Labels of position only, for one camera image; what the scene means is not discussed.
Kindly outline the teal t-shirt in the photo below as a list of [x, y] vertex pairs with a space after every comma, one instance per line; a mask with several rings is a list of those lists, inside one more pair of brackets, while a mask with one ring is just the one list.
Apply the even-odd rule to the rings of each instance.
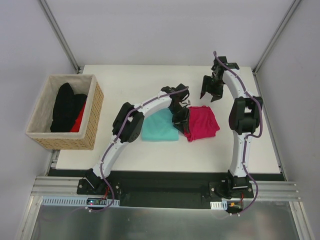
[[178, 130], [172, 123], [173, 114], [168, 108], [148, 116], [141, 129], [141, 139], [145, 142], [175, 142], [179, 140]]

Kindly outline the pink t-shirt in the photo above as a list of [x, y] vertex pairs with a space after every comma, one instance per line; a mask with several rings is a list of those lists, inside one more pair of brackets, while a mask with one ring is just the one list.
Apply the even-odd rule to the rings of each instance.
[[215, 137], [220, 126], [212, 109], [205, 105], [191, 106], [188, 109], [188, 130], [184, 131], [188, 142]]

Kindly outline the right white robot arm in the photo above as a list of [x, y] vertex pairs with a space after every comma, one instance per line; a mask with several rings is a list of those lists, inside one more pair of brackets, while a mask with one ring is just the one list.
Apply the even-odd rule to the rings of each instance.
[[217, 196], [231, 199], [252, 188], [249, 153], [252, 139], [260, 138], [263, 132], [263, 99], [254, 96], [245, 86], [237, 63], [228, 62], [226, 56], [217, 56], [216, 52], [213, 55], [212, 74], [203, 77], [200, 98], [210, 94], [211, 102], [220, 100], [227, 86], [234, 100], [228, 118], [233, 132], [232, 160], [226, 179], [214, 190]]

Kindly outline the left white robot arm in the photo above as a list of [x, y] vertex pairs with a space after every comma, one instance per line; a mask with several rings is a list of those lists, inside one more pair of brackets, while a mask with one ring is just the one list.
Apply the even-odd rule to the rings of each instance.
[[140, 103], [124, 103], [113, 121], [112, 136], [106, 150], [96, 165], [85, 173], [89, 190], [96, 195], [105, 191], [104, 179], [110, 175], [124, 148], [139, 137], [145, 119], [162, 109], [174, 110], [188, 94], [189, 87], [181, 83], [177, 87], [165, 86], [155, 96]]

